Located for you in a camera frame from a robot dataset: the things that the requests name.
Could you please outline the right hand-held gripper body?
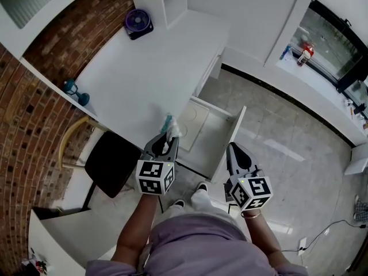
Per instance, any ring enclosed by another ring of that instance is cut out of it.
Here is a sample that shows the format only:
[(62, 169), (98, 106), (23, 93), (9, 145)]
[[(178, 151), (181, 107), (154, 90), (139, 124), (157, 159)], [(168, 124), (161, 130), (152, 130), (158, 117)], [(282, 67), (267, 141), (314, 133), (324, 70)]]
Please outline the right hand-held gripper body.
[(269, 177), (261, 169), (231, 175), (224, 183), (225, 200), (241, 211), (261, 209), (273, 196)]

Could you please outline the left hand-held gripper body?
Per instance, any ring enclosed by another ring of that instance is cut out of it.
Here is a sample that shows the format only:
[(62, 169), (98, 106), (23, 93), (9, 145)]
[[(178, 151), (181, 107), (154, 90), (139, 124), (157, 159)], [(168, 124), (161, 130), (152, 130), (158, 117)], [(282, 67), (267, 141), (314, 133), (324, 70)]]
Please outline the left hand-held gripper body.
[(164, 195), (175, 180), (176, 153), (154, 157), (145, 151), (137, 161), (136, 182), (142, 194)]

